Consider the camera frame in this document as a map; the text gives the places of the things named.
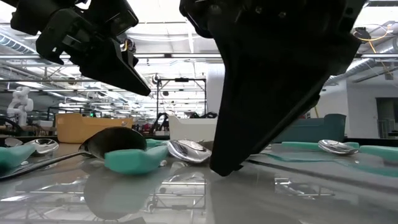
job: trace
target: white box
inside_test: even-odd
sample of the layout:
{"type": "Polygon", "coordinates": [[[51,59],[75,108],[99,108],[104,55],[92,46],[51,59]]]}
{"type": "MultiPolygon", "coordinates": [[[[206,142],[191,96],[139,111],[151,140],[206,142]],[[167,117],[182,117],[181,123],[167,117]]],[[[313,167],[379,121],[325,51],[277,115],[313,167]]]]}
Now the white box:
{"type": "Polygon", "coordinates": [[[169,116],[170,140],[214,141],[217,119],[179,119],[169,116]]]}

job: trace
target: spoon handle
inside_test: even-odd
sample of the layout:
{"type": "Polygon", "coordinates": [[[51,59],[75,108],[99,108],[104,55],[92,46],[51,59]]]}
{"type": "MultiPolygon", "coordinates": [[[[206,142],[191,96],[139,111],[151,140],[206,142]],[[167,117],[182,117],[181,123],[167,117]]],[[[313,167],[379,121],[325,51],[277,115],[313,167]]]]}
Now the spoon handle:
{"type": "Polygon", "coordinates": [[[84,151],[75,152],[75,153],[72,153],[72,154],[67,154],[67,155],[64,155],[64,156],[56,157],[54,159],[47,159],[47,160],[42,161],[42,162],[37,162],[37,163],[32,164],[31,166],[28,166],[26,168],[21,168],[19,170],[16,170],[15,172],[13,172],[13,173],[11,173],[9,175],[5,175],[5,176],[0,177],[0,181],[8,180],[8,179],[11,179],[11,178],[18,177],[20,175],[28,174],[28,173],[30,173],[32,171],[35,171],[35,170],[47,167],[49,165],[52,165],[54,163],[57,163],[57,162],[60,162],[60,161],[64,161],[66,159],[70,159],[72,157],[83,155],[83,154],[87,154],[87,152],[84,152],[84,151]]]}

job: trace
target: ceiling pipe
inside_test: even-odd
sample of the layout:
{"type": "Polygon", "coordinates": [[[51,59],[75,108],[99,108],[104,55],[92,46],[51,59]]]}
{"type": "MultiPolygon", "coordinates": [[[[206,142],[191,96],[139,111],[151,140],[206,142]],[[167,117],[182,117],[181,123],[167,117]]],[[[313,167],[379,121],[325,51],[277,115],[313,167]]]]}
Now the ceiling pipe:
{"type": "Polygon", "coordinates": [[[30,48],[26,47],[25,45],[18,43],[17,41],[13,40],[12,38],[10,38],[4,34],[0,34],[0,45],[9,47],[9,48],[16,50],[22,54],[36,53],[33,49],[30,49],[30,48]]]}
{"type": "Polygon", "coordinates": [[[23,68],[21,68],[21,67],[19,67],[17,65],[13,65],[13,64],[8,63],[8,62],[0,62],[0,65],[5,65],[7,67],[13,68],[13,69],[17,70],[18,72],[20,72],[21,74],[24,74],[24,75],[27,75],[27,76],[34,76],[34,77],[37,77],[37,78],[43,78],[42,75],[39,75],[39,74],[37,74],[35,72],[32,72],[32,71],[29,71],[27,69],[23,69],[23,68]]]}
{"type": "Polygon", "coordinates": [[[380,72],[380,73],[371,74],[371,75],[368,75],[368,76],[359,78],[359,79],[357,79],[357,80],[353,80],[353,83],[360,83],[360,82],[369,80],[369,79],[371,79],[371,78],[378,77],[378,76],[380,76],[380,75],[387,75],[387,74],[390,74],[390,73],[392,73],[392,72],[394,72],[394,71],[396,71],[396,70],[398,70],[398,67],[393,68],[393,69],[389,69],[388,71],[382,71],[382,72],[380,72]]]}
{"type": "MultiPolygon", "coordinates": [[[[376,52],[380,54],[398,54],[398,37],[393,37],[375,47],[376,52]]],[[[372,50],[365,52],[366,54],[373,53],[372,50]]],[[[360,72],[369,70],[377,65],[375,58],[365,58],[361,60],[356,60],[351,63],[347,71],[344,74],[337,75],[335,77],[329,78],[324,86],[331,85],[333,83],[338,83],[339,81],[345,80],[353,75],[360,72]]]]}

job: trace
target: robotic arm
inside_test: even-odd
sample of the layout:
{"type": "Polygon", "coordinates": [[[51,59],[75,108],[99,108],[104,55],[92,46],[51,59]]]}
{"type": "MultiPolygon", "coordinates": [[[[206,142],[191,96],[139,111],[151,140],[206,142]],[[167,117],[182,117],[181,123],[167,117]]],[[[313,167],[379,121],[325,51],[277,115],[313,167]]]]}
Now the robotic arm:
{"type": "MultiPolygon", "coordinates": [[[[66,52],[82,75],[149,94],[134,70],[133,53],[119,47],[118,36],[138,23],[126,0],[92,0],[85,11],[75,6],[82,0],[2,1],[17,8],[13,29],[41,31],[36,47],[43,58],[62,64],[59,56],[66,52]]],[[[324,82],[348,68],[361,44],[350,31],[364,3],[180,1],[180,12],[197,33],[215,40],[226,69],[210,161],[215,172],[238,169],[316,105],[324,82]],[[248,123],[249,108],[269,119],[248,123]]]]}
{"type": "Polygon", "coordinates": [[[33,100],[28,98],[30,92],[29,87],[17,87],[17,91],[12,93],[12,101],[7,108],[7,117],[13,118],[18,115],[18,125],[25,126],[27,113],[33,110],[33,100]]]}

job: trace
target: reflective table surface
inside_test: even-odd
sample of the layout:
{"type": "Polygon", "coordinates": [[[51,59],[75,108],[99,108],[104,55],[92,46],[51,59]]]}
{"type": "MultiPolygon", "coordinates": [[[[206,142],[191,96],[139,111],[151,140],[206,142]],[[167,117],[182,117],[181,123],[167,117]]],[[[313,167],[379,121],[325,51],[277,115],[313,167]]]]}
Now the reflective table surface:
{"type": "MultiPolygon", "coordinates": [[[[77,147],[61,144],[55,156],[77,147]]],[[[125,176],[76,157],[1,182],[0,223],[397,223],[390,161],[278,147],[264,153],[228,177],[175,159],[125,176]]]]}

